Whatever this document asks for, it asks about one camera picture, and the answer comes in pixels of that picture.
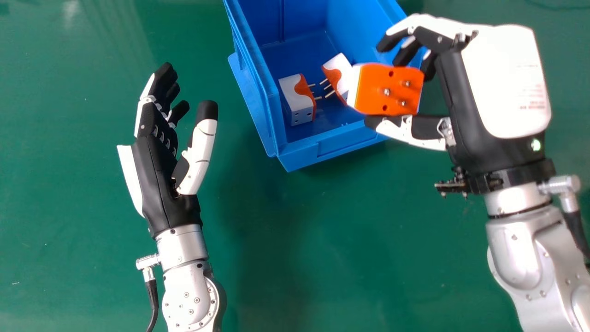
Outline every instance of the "silver robotic arm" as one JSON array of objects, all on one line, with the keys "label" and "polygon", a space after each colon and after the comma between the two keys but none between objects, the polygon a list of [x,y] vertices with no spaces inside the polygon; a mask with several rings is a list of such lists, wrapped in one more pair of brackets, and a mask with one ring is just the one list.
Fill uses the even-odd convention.
[{"label": "silver robotic arm", "polygon": [[168,331],[220,331],[225,310],[222,286],[213,277],[202,233],[197,191],[207,172],[217,131],[218,106],[199,104],[188,147],[176,159],[175,128],[188,112],[178,75],[165,63],[147,82],[137,105],[132,145],[119,145],[127,187],[137,212],[149,224],[158,253],[136,261],[152,305],[147,331],[155,326],[160,308],[153,268],[161,265],[165,293],[162,315]]},{"label": "silver robotic arm", "polygon": [[421,70],[425,80],[438,76],[449,114],[370,116],[365,124],[414,146],[447,151],[454,178],[435,184],[443,197],[484,196],[489,267],[524,331],[590,331],[580,183],[575,175],[557,176],[545,157],[551,107],[534,33],[414,14],[391,27],[377,49],[400,43],[394,66],[406,66],[427,48]]}]

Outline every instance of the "bin bottom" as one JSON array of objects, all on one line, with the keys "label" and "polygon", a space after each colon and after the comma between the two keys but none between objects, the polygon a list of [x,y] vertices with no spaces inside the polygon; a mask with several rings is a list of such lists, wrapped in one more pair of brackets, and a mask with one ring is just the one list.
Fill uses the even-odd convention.
[{"label": "bin bottom", "polygon": [[[301,73],[308,84],[317,84],[311,88],[315,96],[324,96],[330,91],[323,90],[318,84],[326,78],[322,72],[322,64],[340,51],[326,31],[316,31],[283,42],[266,44],[261,47],[261,52],[277,87],[280,86],[280,78]],[[284,114],[290,110],[282,94],[281,101],[285,120]],[[284,121],[284,125],[287,142],[291,143],[357,121],[363,121],[363,116],[343,105],[336,95],[331,95],[317,101],[315,121],[297,126],[291,126]]]}]

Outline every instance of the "green table surface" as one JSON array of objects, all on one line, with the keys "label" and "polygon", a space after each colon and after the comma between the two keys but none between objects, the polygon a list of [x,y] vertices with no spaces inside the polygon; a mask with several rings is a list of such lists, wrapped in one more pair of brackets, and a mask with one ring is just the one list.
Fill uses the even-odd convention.
[{"label": "green table surface", "polygon": [[[547,153],[580,175],[588,215],[588,1],[401,4],[535,29]],[[432,187],[451,176],[448,156],[388,141],[286,173],[264,153],[232,52],[221,0],[0,1],[0,331],[145,330],[135,259],[155,244],[115,146],[132,142],[137,98],[164,61],[182,98],[221,109],[199,195],[225,331],[520,330],[487,267],[482,199]],[[423,96],[423,112],[444,111],[436,83]]]}]

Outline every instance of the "robotic hand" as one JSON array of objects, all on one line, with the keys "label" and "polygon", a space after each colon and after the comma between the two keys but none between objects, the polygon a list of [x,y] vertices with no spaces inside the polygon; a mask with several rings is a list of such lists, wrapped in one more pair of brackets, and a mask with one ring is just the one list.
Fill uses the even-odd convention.
[{"label": "robotic hand", "polygon": [[455,174],[435,184],[443,197],[484,196],[489,267],[524,331],[590,331],[580,182],[575,175],[555,176],[545,157],[551,108],[533,31],[415,14],[391,27],[377,49],[391,51],[404,38],[394,66],[406,66],[427,48],[421,70],[425,80],[438,74],[448,116],[371,116],[365,124],[447,151]]},{"label": "robotic hand", "polygon": [[135,142],[119,145],[123,174],[137,212],[149,224],[158,253],[136,261],[143,272],[152,305],[153,330],[159,299],[153,274],[162,265],[166,292],[162,314],[168,331],[220,331],[223,288],[213,279],[201,232],[196,192],[209,166],[217,130],[217,104],[201,102],[188,148],[176,159],[176,125],[188,112],[185,100],[171,109],[180,92],[178,75],[165,63],[152,74],[137,104]]}]

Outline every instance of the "plug inside blue bin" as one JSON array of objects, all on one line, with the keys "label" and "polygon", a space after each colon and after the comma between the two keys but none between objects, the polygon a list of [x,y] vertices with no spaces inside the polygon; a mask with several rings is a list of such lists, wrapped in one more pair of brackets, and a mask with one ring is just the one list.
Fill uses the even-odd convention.
[{"label": "plug inside blue bin", "polygon": [[[322,64],[343,53],[351,64],[391,63],[395,50],[375,47],[385,30],[405,18],[392,0],[224,0],[236,52],[229,57],[244,100],[269,157],[287,171],[383,141],[364,116],[333,95],[317,101],[313,122],[291,126],[278,80],[326,77]],[[411,66],[419,67],[420,54]],[[315,96],[325,95],[319,84]]]}]

